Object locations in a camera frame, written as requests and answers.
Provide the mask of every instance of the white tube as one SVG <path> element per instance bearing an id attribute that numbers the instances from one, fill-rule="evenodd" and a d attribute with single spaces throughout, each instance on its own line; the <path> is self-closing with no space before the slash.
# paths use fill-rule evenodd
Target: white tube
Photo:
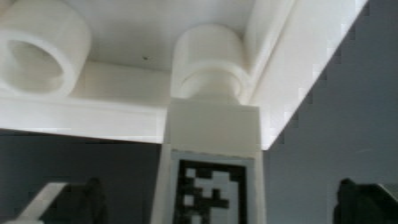
<path id="1" fill-rule="evenodd" d="M 242 95 L 248 83 L 244 45 L 235 32 L 221 25 L 191 29 L 177 44 L 173 97 Z"/>
<path id="2" fill-rule="evenodd" d="M 0 17 L 0 81 L 24 95 L 67 96 L 91 50 L 91 32 L 61 0 L 20 0 Z"/>

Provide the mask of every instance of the gray wall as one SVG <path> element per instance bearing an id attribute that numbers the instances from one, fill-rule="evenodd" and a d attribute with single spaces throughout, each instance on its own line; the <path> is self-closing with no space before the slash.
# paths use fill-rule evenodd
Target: gray wall
<path id="1" fill-rule="evenodd" d="M 113 224 L 150 223 L 161 145 L 0 131 L 0 223 L 51 181 L 104 183 Z"/>
<path id="2" fill-rule="evenodd" d="M 269 224 L 333 223 L 340 180 L 398 183 L 398 1 L 372 0 L 266 153 Z M 0 222 L 54 180 L 104 180 L 111 223 L 148 223 L 161 146 L 0 132 Z"/>
<path id="3" fill-rule="evenodd" d="M 266 153 L 269 223 L 333 223 L 340 180 L 398 184 L 398 1 L 372 0 Z"/>

